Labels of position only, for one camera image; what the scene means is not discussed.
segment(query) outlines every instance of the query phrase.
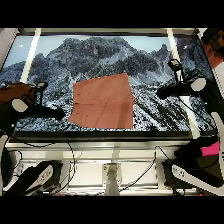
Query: mountain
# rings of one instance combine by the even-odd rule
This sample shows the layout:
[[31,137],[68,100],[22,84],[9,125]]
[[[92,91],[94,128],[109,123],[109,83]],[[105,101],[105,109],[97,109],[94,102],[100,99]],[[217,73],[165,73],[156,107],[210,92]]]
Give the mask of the mountain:
[[[177,43],[179,48],[185,44]],[[181,53],[184,62],[194,63],[190,71],[198,66],[198,61],[195,63],[191,53],[190,51]],[[160,86],[174,81],[173,72],[167,65],[170,59],[171,52],[165,44],[159,51],[147,53],[133,48],[121,37],[91,37],[82,41],[67,38],[46,57],[43,54],[36,55],[28,77],[30,84],[48,82],[43,104],[52,108],[61,107],[66,112],[66,117],[62,121],[26,118],[18,122],[16,130],[109,130],[83,128],[67,122],[72,111],[73,84],[95,77],[126,72],[135,98],[134,126],[131,130],[188,131],[187,119],[178,99],[169,97],[160,100],[155,94]],[[8,81],[19,81],[24,64],[25,62],[20,62],[4,68],[0,74],[0,85]],[[207,128],[201,120],[199,125]]]

